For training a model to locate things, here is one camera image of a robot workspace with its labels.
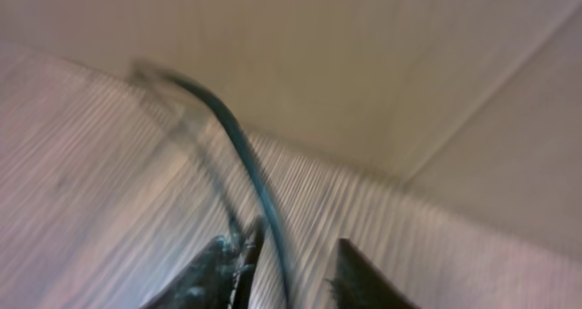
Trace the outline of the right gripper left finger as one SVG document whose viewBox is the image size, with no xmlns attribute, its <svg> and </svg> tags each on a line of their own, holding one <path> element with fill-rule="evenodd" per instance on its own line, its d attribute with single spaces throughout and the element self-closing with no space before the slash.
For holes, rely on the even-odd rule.
<svg viewBox="0 0 582 309">
<path fill-rule="evenodd" d="M 258 216 L 243 231 L 231 221 L 231 236 L 219 235 L 142 309 L 247 309 L 265 241 Z"/>
</svg>

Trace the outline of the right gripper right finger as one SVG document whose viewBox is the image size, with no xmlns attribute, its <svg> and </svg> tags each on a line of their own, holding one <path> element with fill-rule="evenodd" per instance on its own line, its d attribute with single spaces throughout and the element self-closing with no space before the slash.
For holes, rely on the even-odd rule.
<svg viewBox="0 0 582 309">
<path fill-rule="evenodd" d="M 347 238 L 337 240 L 336 272 L 329 281 L 338 309 L 417 309 Z"/>
</svg>

